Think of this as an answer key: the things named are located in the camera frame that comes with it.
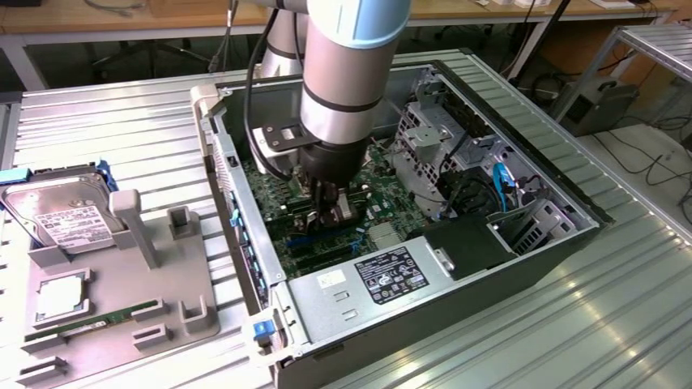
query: table leg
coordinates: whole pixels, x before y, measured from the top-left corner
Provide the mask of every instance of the table leg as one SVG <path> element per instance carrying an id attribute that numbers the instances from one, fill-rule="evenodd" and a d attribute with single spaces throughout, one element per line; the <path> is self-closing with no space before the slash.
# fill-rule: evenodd
<path id="1" fill-rule="evenodd" d="M 527 59 L 530 59 L 530 54 L 534 51 L 534 47 L 536 46 L 536 43 L 539 43 L 539 39 L 543 35 L 543 32 L 546 31 L 546 27 L 548 27 L 548 22 L 540 22 L 536 24 L 536 27 L 531 32 L 530 39 L 527 40 L 527 44 L 524 45 L 522 51 L 518 54 L 518 61 L 515 62 L 512 71 L 510 72 L 510 76 L 507 77 L 507 79 L 514 79 L 515 77 L 518 77 L 519 71 L 527 63 Z"/>
<path id="2" fill-rule="evenodd" d="M 0 35 L 0 47 L 8 57 L 15 73 L 20 77 L 27 91 L 48 88 L 36 64 L 26 51 L 24 39 L 20 35 Z"/>

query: blue latch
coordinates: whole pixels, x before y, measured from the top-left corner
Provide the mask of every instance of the blue latch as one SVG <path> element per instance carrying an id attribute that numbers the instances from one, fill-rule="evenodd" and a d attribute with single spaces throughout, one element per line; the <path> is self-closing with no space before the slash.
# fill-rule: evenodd
<path id="1" fill-rule="evenodd" d="M 118 192 L 118 183 L 116 179 L 112 177 L 111 166 L 108 165 L 108 162 L 106 162 L 106 160 L 99 159 L 99 161 L 96 162 L 96 168 L 106 177 L 106 185 L 108 186 L 108 189 L 111 189 L 111 192 Z"/>
<path id="2" fill-rule="evenodd" d="M 28 168 L 15 168 L 0 171 L 0 185 L 27 182 L 32 171 Z"/>
<path id="3" fill-rule="evenodd" d="M 502 200 L 502 211 L 507 212 L 507 200 L 506 200 L 506 194 L 503 192 L 503 189 L 504 189 L 504 185 L 514 188 L 515 181 L 512 180 L 512 175 L 510 174 L 510 170 L 507 170 L 506 164 L 503 164 L 503 163 L 498 163 L 494 166 L 494 183 L 495 183 L 495 189 L 498 190 L 498 195 L 500 196 L 500 200 Z"/>
<path id="4" fill-rule="evenodd" d="M 252 327 L 255 328 L 255 340 L 274 335 L 278 331 L 278 329 L 274 327 L 272 320 L 266 320 L 264 322 L 255 323 Z"/>
<path id="5" fill-rule="evenodd" d="M 234 213 L 232 213 L 232 216 L 231 216 L 231 226 L 232 227 L 238 227 L 238 221 L 240 220 L 240 211 L 236 209 L 234 209 Z"/>

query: gray plastic bracket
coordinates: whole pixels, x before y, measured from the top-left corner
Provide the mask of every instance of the gray plastic bracket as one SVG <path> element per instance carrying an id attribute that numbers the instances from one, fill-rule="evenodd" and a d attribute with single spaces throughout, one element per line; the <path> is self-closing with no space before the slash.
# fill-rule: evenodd
<path id="1" fill-rule="evenodd" d="M 138 246 L 138 242 L 135 241 L 135 237 L 130 230 L 120 231 L 112 234 L 112 241 L 116 243 L 119 250 L 127 250 L 132 247 Z"/>
<path id="2" fill-rule="evenodd" d="M 16 382 L 20 385 L 35 385 L 42 381 L 66 375 L 67 362 L 59 357 L 54 356 L 36 361 L 31 366 L 20 370 L 20 376 Z"/>
<path id="3" fill-rule="evenodd" d="M 171 331 L 163 323 L 132 332 L 132 345 L 144 350 L 171 340 Z"/>
<path id="4" fill-rule="evenodd" d="M 156 250 L 154 249 L 152 240 L 147 236 L 147 230 L 140 216 L 140 192 L 135 189 L 111 192 L 108 208 L 111 209 L 112 214 L 123 219 L 128 226 L 130 235 L 135 239 L 136 245 L 140 247 L 147 266 L 150 269 L 158 268 L 159 263 L 156 259 Z"/>
<path id="5" fill-rule="evenodd" d="M 170 306 L 163 302 L 162 298 L 156 299 L 156 305 L 151 306 L 150 308 L 146 308 L 143 310 L 136 310 L 132 312 L 132 318 L 135 321 L 143 322 L 144 320 L 148 320 L 150 318 L 156 318 L 158 316 L 162 316 L 163 314 L 167 314 L 170 312 Z"/>
<path id="6" fill-rule="evenodd" d="M 38 353 L 47 348 L 66 344 L 66 338 L 58 334 L 26 342 L 20 348 L 30 354 Z"/>
<path id="7" fill-rule="evenodd" d="M 186 332 L 192 334 L 194 332 L 206 330 L 215 321 L 215 318 L 210 314 L 204 295 L 200 295 L 199 297 L 199 308 L 192 308 L 188 310 L 183 301 L 178 301 L 178 305 L 180 312 L 180 322 L 186 327 Z"/>
<path id="8" fill-rule="evenodd" d="M 70 257 L 59 246 L 42 247 L 40 249 L 30 250 L 28 254 L 34 263 L 42 269 L 71 262 Z"/>
<path id="9" fill-rule="evenodd" d="M 167 210 L 170 228 L 174 240 L 195 235 L 195 223 L 192 223 L 191 210 L 187 206 L 172 207 Z"/>

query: barcode sticker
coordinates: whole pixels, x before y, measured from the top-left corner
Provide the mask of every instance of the barcode sticker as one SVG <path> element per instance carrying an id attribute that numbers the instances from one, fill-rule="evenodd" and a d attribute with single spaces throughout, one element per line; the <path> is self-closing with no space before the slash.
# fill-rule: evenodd
<path id="1" fill-rule="evenodd" d="M 96 206 L 36 215 L 35 219 L 63 249 L 111 239 L 111 230 Z"/>

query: aluminum workbench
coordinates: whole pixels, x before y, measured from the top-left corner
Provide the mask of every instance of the aluminum workbench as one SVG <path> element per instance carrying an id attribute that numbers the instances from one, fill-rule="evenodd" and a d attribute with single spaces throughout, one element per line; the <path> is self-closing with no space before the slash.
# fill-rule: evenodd
<path id="1" fill-rule="evenodd" d="M 331 387 L 691 387 L 690 234 L 647 199 L 632 198 L 632 188 L 476 57 L 444 51 L 396 61 L 432 59 L 446 61 L 616 224 L 534 288 Z M 146 217 L 179 204 L 203 215 L 220 334 L 67 387 L 139 387 L 144 377 L 160 387 L 272 387 L 270 371 L 250 364 L 239 333 L 247 312 L 188 106 L 192 86 L 243 77 L 232 72 L 31 92 L 20 105 L 0 111 L 4 167 L 71 165 L 104 156 L 122 189 L 140 190 Z M 0 386 L 7 387 L 27 358 L 15 331 L 24 289 L 14 284 L 27 263 L 26 234 L 14 224 L 4 225 L 0 252 L 7 263 L 0 267 Z"/>

